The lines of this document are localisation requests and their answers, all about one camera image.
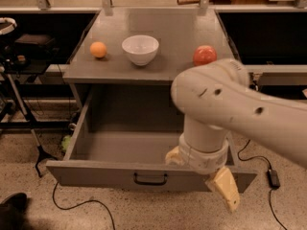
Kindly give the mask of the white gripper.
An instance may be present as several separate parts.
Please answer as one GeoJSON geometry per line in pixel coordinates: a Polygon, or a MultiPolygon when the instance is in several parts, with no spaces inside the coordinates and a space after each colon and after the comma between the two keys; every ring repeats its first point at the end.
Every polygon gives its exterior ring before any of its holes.
{"type": "Polygon", "coordinates": [[[228,141],[224,139],[222,147],[217,151],[198,151],[188,145],[184,135],[181,134],[178,146],[166,154],[165,163],[179,166],[183,166],[185,163],[196,173],[212,173],[205,181],[206,186],[216,193],[224,201],[227,210],[233,213],[240,204],[240,195],[231,170],[224,167],[228,146],[228,141]]]}

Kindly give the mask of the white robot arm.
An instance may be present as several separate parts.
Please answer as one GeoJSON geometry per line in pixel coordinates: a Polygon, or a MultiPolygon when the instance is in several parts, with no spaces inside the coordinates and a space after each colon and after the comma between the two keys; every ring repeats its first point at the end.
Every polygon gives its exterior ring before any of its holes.
{"type": "Polygon", "coordinates": [[[208,175],[208,188],[235,211],[238,187],[225,165],[230,131],[240,133],[307,168],[307,107],[249,88],[247,68],[231,58],[183,71],[174,79],[171,97],[184,115],[178,146],[165,161],[208,175]]]}

